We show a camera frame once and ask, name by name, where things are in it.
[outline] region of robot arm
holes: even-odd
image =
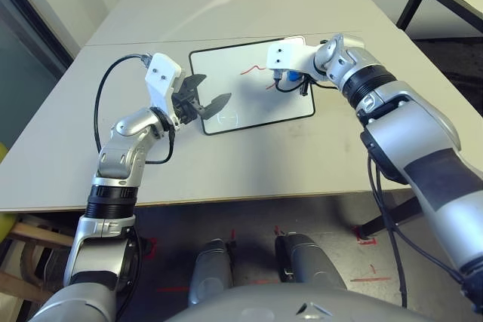
[[[164,54],[149,56],[146,84],[151,107],[118,121],[102,148],[85,214],[81,216],[64,273],[55,293],[32,321],[114,321],[116,293],[129,288],[139,262],[133,214],[146,155],[157,140],[198,115],[210,118],[231,94],[200,106],[196,87],[204,75],[184,78],[184,71]]]
[[[317,47],[273,44],[267,68],[275,81],[285,71],[332,81],[364,127],[361,140],[383,175],[409,184],[452,263],[463,275],[463,293],[483,304],[483,176],[460,156],[452,123],[397,81],[361,39],[335,35]]]

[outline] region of cable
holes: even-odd
[[[166,119],[165,114],[158,108],[156,107],[151,107],[151,111],[158,116],[159,121],[161,122],[163,128],[166,130],[168,129],[168,139],[169,139],[169,151],[168,151],[168,156],[164,160],[161,161],[146,161],[146,164],[148,165],[159,165],[159,164],[165,164],[168,162],[173,155],[173,150],[174,150],[174,136],[176,135],[176,131],[174,129],[174,126],[168,122]]]
[[[323,86],[323,85],[319,84],[315,79],[312,80],[312,84],[314,84],[315,86],[320,87],[320,88],[326,88],[328,90],[337,90],[338,89],[337,87],[334,87],[334,86]]]
[[[380,185],[380,171],[377,169],[377,192],[379,194],[379,199],[382,202],[384,213],[389,217],[390,222],[392,223],[392,229],[394,232],[405,242],[407,243],[410,247],[415,249],[419,254],[427,258],[430,262],[433,262],[436,264],[439,268],[443,269],[446,271],[450,277],[452,277],[458,284],[463,283],[463,277],[461,276],[460,273],[452,269],[452,267],[449,267],[448,265],[445,265],[441,260],[435,258],[431,254],[427,253],[425,250],[421,249],[418,247],[411,239],[409,239],[402,231],[401,229],[397,226],[397,224],[392,220],[392,217],[389,215],[388,210],[386,209],[386,205],[384,204],[384,199],[383,199],[383,193],[382,193],[382,188]]]
[[[369,156],[368,157],[368,173],[369,173],[369,182],[371,183],[371,188],[372,188],[372,195],[374,196],[374,199],[376,200],[376,204],[379,207],[381,215],[383,216],[384,225],[385,225],[385,227],[388,231],[389,240],[391,242],[392,251],[394,253],[395,264],[396,264],[396,267],[398,269],[398,276],[399,276],[399,292],[401,293],[401,306],[403,308],[407,308],[408,307],[408,289],[406,287],[405,270],[402,266],[401,255],[399,254],[398,244],[395,241],[395,237],[394,237],[394,229],[392,227],[392,224],[394,224],[394,222],[391,222],[392,220],[389,218],[389,214],[386,212],[386,207],[383,204],[382,199],[380,198],[380,196],[382,195],[382,191],[379,194],[380,190],[376,189],[376,187],[374,185],[374,178],[373,178],[373,175],[372,175],[371,163],[372,163],[372,159]],[[378,181],[378,185],[380,185],[379,169],[377,169],[376,178],[377,178],[377,181]]]
[[[141,238],[139,237],[139,234],[137,233],[137,230],[135,228],[135,225],[133,225],[133,234],[136,238],[136,244],[137,244],[137,267],[136,267],[136,275],[134,276],[134,281],[133,281],[133,286],[129,290],[129,294],[126,297],[126,299],[122,302],[121,307],[115,314],[115,320],[119,321],[121,319],[121,316],[124,314],[126,308],[128,307],[129,303],[131,302],[134,292],[137,289],[137,285],[139,283],[140,275],[141,275],[141,267],[143,264],[143,250],[141,249]]]
[[[123,56],[116,60],[107,70],[106,73],[104,73],[102,79],[100,80],[99,87],[97,89],[97,94],[96,94],[96,101],[94,103],[94,140],[96,142],[96,147],[97,147],[97,152],[100,152],[102,149],[102,146],[100,144],[100,137],[99,137],[99,125],[98,125],[98,118],[99,118],[99,103],[100,103],[100,96],[103,92],[104,84],[106,83],[107,77],[109,77],[109,74],[112,72],[112,70],[120,63],[124,62],[125,60],[130,60],[132,58],[139,58],[141,61],[143,61],[145,66],[148,66],[148,57],[149,55],[145,54],[128,54],[127,56]],[[173,149],[174,149],[174,136],[175,136],[175,129],[172,124],[168,122],[166,119],[165,115],[163,112],[155,107],[152,107],[151,110],[158,116],[159,121],[161,122],[164,130],[168,130],[169,134],[169,151],[168,151],[168,156],[164,160],[160,161],[146,161],[145,164],[164,164],[168,162],[173,155]]]
[[[302,84],[304,84],[304,83],[306,82],[306,80],[304,79],[304,80],[303,80],[303,81],[301,81],[301,82],[300,82],[300,83],[299,83],[297,86],[295,86],[295,87],[293,87],[293,88],[289,88],[289,89],[287,89],[287,90],[284,90],[284,89],[280,88],[280,87],[278,86],[278,83],[279,83],[279,82],[280,82],[280,80],[278,80],[278,81],[277,81],[277,80],[275,80],[275,88],[276,88],[277,90],[279,90],[280,92],[283,92],[284,94],[287,94],[287,93],[289,93],[289,92],[293,92],[293,91],[297,90],[298,88],[300,88],[300,86],[301,86]]]
[[[97,125],[97,119],[99,116],[99,102],[100,102],[100,95],[103,92],[104,84],[106,83],[107,77],[109,77],[109,74],[112,72],[112,70],[121,62],[124,62],[125,60],[130,60],[132,58],[139,58],[142,59],[141,54],[128,54],[127,56],[123,56],[116,60],[111,66],[106,70],[106,73],[104,73],[102,79],[100,80],[99,87],[97,88],[97,94],[96,94],[96,102],[94,104],[94,139],[96,140],[96,147],[97,147],[97,152],[99,153],[100,150],[102,149],[100,145],[100,138],[99,138],[99,127]]]

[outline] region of red tape mark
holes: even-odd
[[[255,281],[248,282],[249,284],[273,284],[280,283],[277,279],[256,279]]]
[[[161,287],[156,288],[156,292],[187,292],[189,287]]]
[[[257,64],[253,67],[251,67],[250,69],[247,69],[246,71],[240,73],[240,75],[246,75],[247,73],[249,73],[252,69],[259,69],[260,71],[263,71],[264,69],[266,69],[265,67],[263,68],[260,68]]]
[[[351,279],[351,282],[380,282],[380,281],[388,281],[391,277],[378,277],[378,278],[356,278]]]
[[[154,255],[156,254],[156,244],[158,243],[158,238],[147,238],[148,241],[151,242],[152,248],[149,254],[144,256],[144,259],[154,259]]]
[[[368,241],[365,241],[364,239],[361,239],[361,235],[359,234],[359,229],[357,228],[357,226],[355,226],[354,228],[352,228],[352,231],[354,232],[355,237],[357,238],[357,242],[360,245],[377,244],[376,238],[369,239]]]

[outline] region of whiteboard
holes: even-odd
[[[265,64],[269,46],[277,41],[305,44],[304,37],[292,37],[191,52],[192,74],[207,76],[198,86],[200,104],[207,106],[219,94],[232,94],[218,114],[202,120],[206,134],[288,121],[315,113],[311,87],[305,97],[298,90],[282,93],[273,87],[273,72],[265,69]],[[285,72],[279,87],[288,89],[295,85],[294,81],[286,79]]]

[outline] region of gray floor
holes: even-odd
[[[483,114],[483,43],[480,40],[417,41],[441,71]],[[388,198],[397,204],[411,193]],[[235,231],[235,285],[278,283],[275,228],[304,233],[329,255],[350,290],[400,304],[398,275],[386,232],[376,244],[360,245],[352,226],[378,215],[369,194],[325,198],[233,201],[138,208],[140,234],[156,242],[143,260],[140,284],[123,321],[162,321],[187,307],[187,287],[197,252],[213,238],[229,241]],[[401,226],[415,243],[449,263],[423,218]],[[408,284],[408,307],[438,321],[482,321],[459,287],[438,267],[399,241]],[[387,277],[360,282],[360,278]]]

